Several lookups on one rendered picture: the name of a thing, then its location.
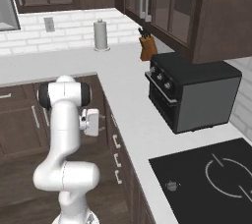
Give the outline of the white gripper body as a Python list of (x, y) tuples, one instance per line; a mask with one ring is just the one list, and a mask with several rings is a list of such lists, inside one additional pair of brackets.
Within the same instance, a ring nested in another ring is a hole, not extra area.
[(98, 120), (99, 111), (97, 109), (89, 109), (86, 114), (86, 134), (88, 136), (98, 136)]

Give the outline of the dark wood drawer stack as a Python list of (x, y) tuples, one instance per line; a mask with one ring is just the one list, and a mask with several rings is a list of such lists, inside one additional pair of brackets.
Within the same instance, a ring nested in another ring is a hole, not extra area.
[[(128, 210), (130, 212), (131, 223), (156, 224), (107, 99), (104, 99), (104, 106), (106, 114), (107, 142), (113, 160), (113, 154), (118, 153), (118, 161), (122, 164), (122, 167), (118, 168), (114, 161), (116, 170), (119, 170), (119, 178), (122, 180), (120, 186), (122, 187)], [(115, 147), (112, 139), (113, 135), (118, 135), (117, 142), (121, 144), (121, 148), (117, 149)]]

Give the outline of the dark wood drawer front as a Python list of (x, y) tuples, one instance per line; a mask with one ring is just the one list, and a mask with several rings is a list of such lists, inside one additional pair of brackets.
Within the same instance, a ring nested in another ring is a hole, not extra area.
[(35, 93), (31, 84), (0, 87), (0, 95), (8, 93), (12, 93), (11, 98), (0, 99), (0, 105), (35, 100)]

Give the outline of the white paper towel roll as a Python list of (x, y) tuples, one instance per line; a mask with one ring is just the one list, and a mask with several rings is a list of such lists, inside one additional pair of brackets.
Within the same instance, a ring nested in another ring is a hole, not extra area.
[(94, 22), (94, 50), (99, 52), (109, 50), (106, 22), (102, 18)]

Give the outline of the brown wooden knife block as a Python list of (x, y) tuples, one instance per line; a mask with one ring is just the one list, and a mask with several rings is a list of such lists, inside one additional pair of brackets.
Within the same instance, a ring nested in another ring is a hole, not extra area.
[(152, 56), (158, 53), (155, 40), (147, 30), (138, 28), (138, 31), (141, 35), (139, 40), (142, 46), (140, 59), (142, 61), (150, 61)]

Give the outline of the small grey hob knob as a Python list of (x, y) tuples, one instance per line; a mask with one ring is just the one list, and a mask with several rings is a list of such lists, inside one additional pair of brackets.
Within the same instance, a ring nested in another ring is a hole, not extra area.
[(166, 185), (166, 188), (171, 192), (174, 192), (177, 189), (177, 183), (176, 182), (169, 181), (165, 185)]

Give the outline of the black toaster oven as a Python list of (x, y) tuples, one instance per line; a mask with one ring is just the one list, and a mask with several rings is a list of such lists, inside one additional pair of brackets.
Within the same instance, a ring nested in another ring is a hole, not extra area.
[(145, 76), (149, 99), (176, 134), (227, 123), (242, 79), (224, 61), (192, 64), (176, 52), (154, 55)]

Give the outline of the black induction hob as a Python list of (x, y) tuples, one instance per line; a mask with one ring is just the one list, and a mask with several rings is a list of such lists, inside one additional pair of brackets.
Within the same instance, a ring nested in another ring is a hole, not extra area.
[[(150, 160), (178, 224), (252, 224), (252, 145), (245, 139)], [(166, 183), (177, 183), (174, 192)]]

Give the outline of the grey range hood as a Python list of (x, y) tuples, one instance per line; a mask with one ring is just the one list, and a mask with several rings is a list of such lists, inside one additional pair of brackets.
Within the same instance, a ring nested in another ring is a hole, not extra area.
[(19, 30), (14, 0), (0, 0), (0, 31)]

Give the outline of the dark glass-door upper cupboards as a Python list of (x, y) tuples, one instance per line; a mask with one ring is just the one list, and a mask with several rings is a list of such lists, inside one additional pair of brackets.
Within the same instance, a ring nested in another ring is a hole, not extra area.
[(252, 56), (252, 0), (150, 0), (152, 20), (140, 18), (140, 0), (115, 8), (193, 63)]

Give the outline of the grey wall outlet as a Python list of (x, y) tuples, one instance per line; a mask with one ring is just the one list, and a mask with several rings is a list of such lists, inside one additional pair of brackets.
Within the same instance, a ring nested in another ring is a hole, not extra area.
[(52, 17), (44, 18), (44, 25), (45, 25), (45, 30), (47, 32), (54, 32), (55, 27), (54, 27), (54, 21)]

